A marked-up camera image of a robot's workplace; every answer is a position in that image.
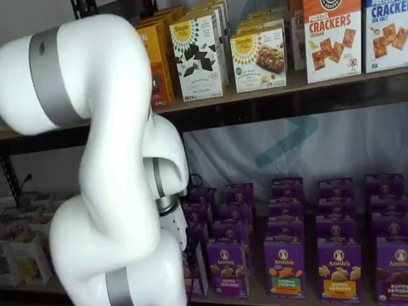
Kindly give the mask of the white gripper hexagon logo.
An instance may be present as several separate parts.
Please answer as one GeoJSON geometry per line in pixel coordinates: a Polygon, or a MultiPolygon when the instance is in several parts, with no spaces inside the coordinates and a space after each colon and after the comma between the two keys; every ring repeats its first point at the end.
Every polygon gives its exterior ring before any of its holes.
{"type": "Polygon", "coordinates": [[[181,251],[187,247],[187,222],[180,204],[160,213],[161,227],[167,229],[177,239],[181,251]]]}

